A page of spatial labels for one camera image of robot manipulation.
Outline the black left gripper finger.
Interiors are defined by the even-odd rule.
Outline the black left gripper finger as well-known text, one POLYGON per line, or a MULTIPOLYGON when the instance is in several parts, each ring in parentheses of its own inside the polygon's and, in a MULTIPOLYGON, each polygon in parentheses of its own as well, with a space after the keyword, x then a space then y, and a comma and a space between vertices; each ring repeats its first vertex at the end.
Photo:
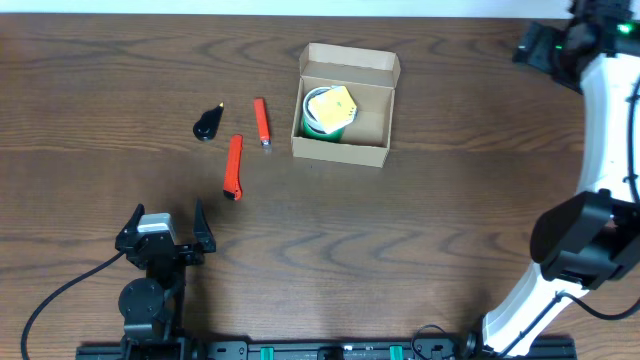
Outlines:
POLYGON ((137 226, 144 214, 144 205, 138 204, 130 219, 115 238, 116 250, 131 250, 136 246, 139 241, 137 226))
POLYGON ((196 201, 195 205, 193 235, 204 252, 216 251, 215 238, 206 220, 203 203, 200 199, 196 201))

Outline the white tape roll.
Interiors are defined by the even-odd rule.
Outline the white tape roll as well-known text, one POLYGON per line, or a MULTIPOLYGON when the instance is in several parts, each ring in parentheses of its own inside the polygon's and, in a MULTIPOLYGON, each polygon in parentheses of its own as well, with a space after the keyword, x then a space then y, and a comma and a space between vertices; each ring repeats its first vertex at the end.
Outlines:
POLYGON ((332 133, 342 127, 339 106, 332 90, 332 87, 313 89, 303 101, 310 126, 324 133, 332 133))

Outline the green tape roll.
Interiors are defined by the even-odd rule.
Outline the green tape roll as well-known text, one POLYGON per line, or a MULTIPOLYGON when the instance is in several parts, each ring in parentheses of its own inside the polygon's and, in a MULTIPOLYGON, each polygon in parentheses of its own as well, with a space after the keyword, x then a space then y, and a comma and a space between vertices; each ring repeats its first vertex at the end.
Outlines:
POLYGON ((301 124, 303 126, 304 136, 314 140, 339 143, 344 134, 344 128, 336 130, 332 133, 324 133, 324 132, 318 131, 308 124, 306 118, 303 118, 301 120, 301 124))

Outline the yellow sticky note pad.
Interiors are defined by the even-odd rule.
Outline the yellow sticky note pad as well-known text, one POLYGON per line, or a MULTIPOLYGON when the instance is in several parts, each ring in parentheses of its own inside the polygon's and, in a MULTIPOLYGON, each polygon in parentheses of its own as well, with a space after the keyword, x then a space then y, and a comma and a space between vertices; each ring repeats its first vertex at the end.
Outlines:
POLYGON ((358 112, 346 86, 313 89, 306 95, 303 105, 309 126, 325 134, 332 134, 350 125, 358 112))

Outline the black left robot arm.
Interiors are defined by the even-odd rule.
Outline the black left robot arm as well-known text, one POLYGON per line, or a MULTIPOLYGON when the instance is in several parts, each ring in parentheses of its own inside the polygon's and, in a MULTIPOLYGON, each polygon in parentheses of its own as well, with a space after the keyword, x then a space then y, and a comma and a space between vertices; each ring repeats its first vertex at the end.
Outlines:
POLYGON ((207 346, 182 327, 186 268, 216 251, 201 201, 193 222, 195 241, 177 245, 168 213, 147 214, 138 205, 116 236, 115 248, 145 276, 127 284, 118 300, 124 318, 125 359, 205 359, 207 346))

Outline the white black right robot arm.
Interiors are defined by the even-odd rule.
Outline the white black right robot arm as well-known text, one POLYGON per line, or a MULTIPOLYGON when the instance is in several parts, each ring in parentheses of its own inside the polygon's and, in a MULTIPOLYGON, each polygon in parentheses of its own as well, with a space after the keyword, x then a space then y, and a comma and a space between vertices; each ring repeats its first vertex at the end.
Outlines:
POLYGON ((528 357, 539 334, 583 298, 639 262, 639 24, 629 0, 575 0, 563 29, 534 22, 513 55, 582 95, 585 133, 576 193, 542 214, 527 271, 461 347, 463 358, 528 357))

